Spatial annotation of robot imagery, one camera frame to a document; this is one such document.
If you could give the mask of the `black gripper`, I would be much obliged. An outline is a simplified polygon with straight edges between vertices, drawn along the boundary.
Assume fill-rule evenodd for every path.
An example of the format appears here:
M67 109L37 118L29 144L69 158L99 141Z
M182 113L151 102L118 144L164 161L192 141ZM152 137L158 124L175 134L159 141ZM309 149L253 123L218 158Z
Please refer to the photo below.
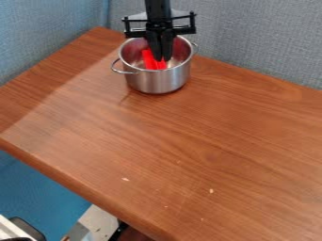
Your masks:
M172 57L175 35L196 33L196 13L171 8L170 0L144 0L144 12L124 16L127 38L146 36L154 58L168 61Z

